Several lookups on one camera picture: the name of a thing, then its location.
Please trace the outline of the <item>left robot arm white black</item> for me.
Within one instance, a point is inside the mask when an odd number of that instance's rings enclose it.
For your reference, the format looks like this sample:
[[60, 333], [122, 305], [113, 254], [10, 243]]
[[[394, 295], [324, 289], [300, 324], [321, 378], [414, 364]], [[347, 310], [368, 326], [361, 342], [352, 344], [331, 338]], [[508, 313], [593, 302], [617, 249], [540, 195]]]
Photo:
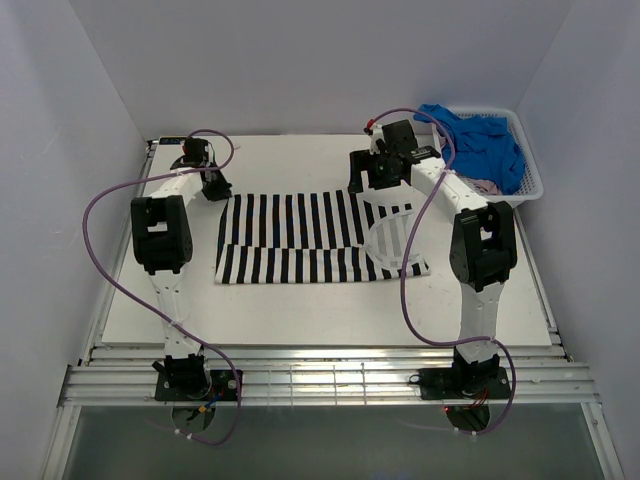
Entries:
[[205, 369], [202, 346], [180, 331], [190, 317], [183, 279], [194, 252], [187, 206], [199, 194], [209, 201], [227, 199], [231, 184], [217, 169], [210, 142], [202, 138], [182, 142], [182, 155], [170, 171], [172, 178], [131, 201], [132, 244], [158, 310], [169, 318], [163, 325], [164, 360], [156, 369], [168, 388], [197, 400], [210, 392], [212, 376]]

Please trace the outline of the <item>black white striped tank top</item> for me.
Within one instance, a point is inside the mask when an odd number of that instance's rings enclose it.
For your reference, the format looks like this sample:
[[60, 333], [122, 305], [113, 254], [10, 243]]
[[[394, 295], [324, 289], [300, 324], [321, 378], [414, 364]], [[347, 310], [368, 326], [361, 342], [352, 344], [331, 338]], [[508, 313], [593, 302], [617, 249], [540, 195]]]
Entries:
[[358, 283], [426, 276], [407, 253], [414, 210], [345, 190], [233, 196], [223, 210], [219, 285]]

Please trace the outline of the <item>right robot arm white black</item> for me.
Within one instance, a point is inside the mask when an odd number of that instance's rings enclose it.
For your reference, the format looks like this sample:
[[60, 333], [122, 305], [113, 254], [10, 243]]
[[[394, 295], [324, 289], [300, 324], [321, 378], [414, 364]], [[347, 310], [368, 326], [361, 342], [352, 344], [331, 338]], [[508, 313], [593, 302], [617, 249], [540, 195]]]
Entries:
[[409, 121], [380, 125], [370, 120], [364, 131], [370, 146], [350, 155], [349, 192], [407, 184], [452, 224], [449, 264], [461, 287], [460, 334], [439, 344], [452, 349], [451, 365], [423, 368], [412, 384], [424, 400], [508, 398], [507, 375], [515, 368], [501, 366], [510, 355], [496, 331], [500, 296], [517, 264], [512, 207], [488, 201], [461, 180], [438, 143], [419, 147]]

